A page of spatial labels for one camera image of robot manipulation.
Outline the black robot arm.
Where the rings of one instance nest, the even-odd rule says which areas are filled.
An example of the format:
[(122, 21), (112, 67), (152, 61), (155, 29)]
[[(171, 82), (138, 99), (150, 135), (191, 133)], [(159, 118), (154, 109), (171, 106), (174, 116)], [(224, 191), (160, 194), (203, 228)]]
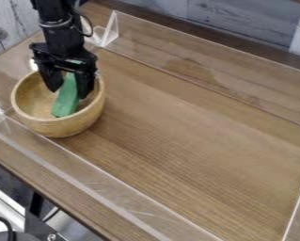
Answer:
[(96, 55), (84, 48), (82, 15), (70, 0), (31, 0), (38, 11), (44, 42), (32, 42), (32, 59), (50, 91), (64, 83), (63, 72), (75, 75), (78, 97), (84, 99), (95, 89)]

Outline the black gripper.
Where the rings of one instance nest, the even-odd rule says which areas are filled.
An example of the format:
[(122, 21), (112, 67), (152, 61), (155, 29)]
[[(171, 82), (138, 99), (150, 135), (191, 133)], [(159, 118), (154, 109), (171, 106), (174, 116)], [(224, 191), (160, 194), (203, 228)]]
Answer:
[(84, 38), (91, 35), (83, 31), (79, 18), (40, 19), (46, 40), (30, 45), (44, 84), (56, 92), (64, 83), (62, 71), (72, 72), (76, 80), (78, 97), (84, 99), (95, 89), (96, 56), (84, 48)]

